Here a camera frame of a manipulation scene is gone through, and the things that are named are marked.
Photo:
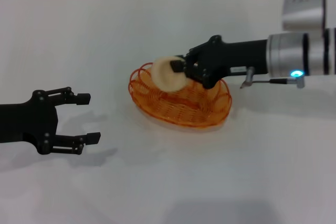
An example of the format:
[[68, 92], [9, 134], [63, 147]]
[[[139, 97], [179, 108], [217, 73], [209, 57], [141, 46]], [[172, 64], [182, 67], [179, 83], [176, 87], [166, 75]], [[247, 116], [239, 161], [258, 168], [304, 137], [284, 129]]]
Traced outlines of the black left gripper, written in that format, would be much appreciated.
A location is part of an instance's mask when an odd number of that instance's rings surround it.
[[49, 153], [81, 155], [85, 145], [99, 143], [101, 133], [56, 135], [56, 105], [88, 105], [89, 93], [74, 94], [71, 87], [36, 90], [24, 103], [1, 105], [1, 143], [28, 142], [41, 155]]

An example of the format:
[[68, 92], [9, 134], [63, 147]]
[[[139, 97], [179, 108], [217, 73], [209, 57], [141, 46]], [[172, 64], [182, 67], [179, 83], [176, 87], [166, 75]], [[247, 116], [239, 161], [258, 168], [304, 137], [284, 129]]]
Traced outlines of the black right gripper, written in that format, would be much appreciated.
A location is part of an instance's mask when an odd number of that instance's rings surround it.
[[225, 43], [220, 35], [170, 60], [175, 73], [184, 73], [189, 79], [211, 89], [222, 78], [246, 74], [246, 70], [233, 72], [232, 68], [253, 67], [255, 74], [267, 74], [267, 40]]

